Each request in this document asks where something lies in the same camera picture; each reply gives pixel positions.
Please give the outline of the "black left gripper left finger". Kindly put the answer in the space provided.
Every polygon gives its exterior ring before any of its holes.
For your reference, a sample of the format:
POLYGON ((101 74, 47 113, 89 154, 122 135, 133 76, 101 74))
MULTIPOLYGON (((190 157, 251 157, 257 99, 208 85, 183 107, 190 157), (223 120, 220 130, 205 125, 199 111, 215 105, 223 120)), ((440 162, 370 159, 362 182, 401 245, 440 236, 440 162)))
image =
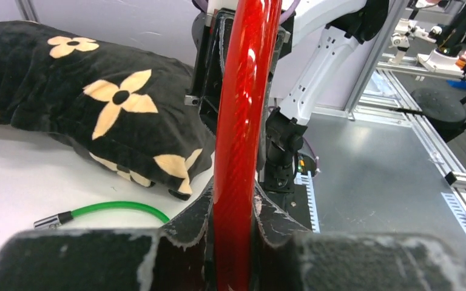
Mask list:
POLYGON ((204 290, 212 189, 157 229, 17 233, 0 249, 0 290, 204 290))

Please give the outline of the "red cable lock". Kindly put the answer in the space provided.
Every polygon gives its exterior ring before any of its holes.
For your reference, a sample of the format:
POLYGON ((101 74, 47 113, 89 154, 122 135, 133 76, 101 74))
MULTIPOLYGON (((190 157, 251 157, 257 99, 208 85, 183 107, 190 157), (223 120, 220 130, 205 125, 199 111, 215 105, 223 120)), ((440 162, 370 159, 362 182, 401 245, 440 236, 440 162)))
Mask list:
POLYGON ((218 290, 248 290, 254 172, 282 3, 240 1, 225 64, 214 169, 218 290))

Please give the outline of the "green cable lock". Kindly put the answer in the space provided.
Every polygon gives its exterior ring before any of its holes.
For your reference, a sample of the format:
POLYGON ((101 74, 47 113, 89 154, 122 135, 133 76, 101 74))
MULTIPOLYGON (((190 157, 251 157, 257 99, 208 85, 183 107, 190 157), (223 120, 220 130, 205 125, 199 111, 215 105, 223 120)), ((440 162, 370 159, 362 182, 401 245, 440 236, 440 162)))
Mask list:
POLYGON ((52 216, 37 220, 33 223, 34 229, 56 229, 59 226, 67 224, 73 221, 80 216, 88 215, 90 213, 105 211, 105 210, 115 210, 115 209, 125 209, 125 210, 134 210, 147 213, 157 218, 162 223, 167 223, 171 219, 163 213, 161 210, 158 210, 147 204, 132 202, 132 201, 109 201, 101 202, 97 204, 92 204, 89 206, 84 206, 75 210, 57 213, 52 216))

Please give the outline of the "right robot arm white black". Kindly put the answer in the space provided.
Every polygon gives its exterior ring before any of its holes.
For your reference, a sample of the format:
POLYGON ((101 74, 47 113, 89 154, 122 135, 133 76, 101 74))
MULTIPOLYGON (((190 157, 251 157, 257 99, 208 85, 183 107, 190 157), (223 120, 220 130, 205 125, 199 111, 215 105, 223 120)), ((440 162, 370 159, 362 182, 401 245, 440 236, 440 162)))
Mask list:
MULTIPOLYGON (((199 15, 192 26, 197 59, 187 105, 199 106, 202 121, 216 130, 226 55, 236 1, 194 1, 199 15)), ((259 151, 264 158, 262 187, 292 193, 300 170, 298 152, 317 98, 356 48, 372 40, 387 20, 388 1, 294 1, 280 16, 275 50, 282 58, 306 35, 321 29, 317 47, 295 86, 269 114, 259 151)))

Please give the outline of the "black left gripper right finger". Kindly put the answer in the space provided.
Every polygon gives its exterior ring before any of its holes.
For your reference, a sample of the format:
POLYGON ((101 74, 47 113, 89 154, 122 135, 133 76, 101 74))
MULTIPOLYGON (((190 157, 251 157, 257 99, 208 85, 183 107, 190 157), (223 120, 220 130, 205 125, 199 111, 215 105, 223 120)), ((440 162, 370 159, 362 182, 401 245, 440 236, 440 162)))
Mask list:
POLYGON ((259 290, 466 290, 466 266, 420 233, 313 233, 254 188, 259 290))

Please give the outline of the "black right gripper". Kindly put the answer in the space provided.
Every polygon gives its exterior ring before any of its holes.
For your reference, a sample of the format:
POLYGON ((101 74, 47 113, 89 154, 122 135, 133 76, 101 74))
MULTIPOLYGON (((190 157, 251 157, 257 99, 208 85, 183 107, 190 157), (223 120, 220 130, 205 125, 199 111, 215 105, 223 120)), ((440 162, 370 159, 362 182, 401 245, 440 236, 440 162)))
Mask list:
MULTIPOLYGON (((192 29, 198 53, 191 88, 185 103, 199 107, 200 119, 212 132, 217 132, 218 110, 223 85, 226 55, 231 40, 235 12, 222 8, 215 13, 211 26, 204 24, 205 16, 197 16, 192 29)), ((294 12, 280 24, 266 85, 265 105, 271 92, 272 80, 278 60, 291 52, 294 12)))

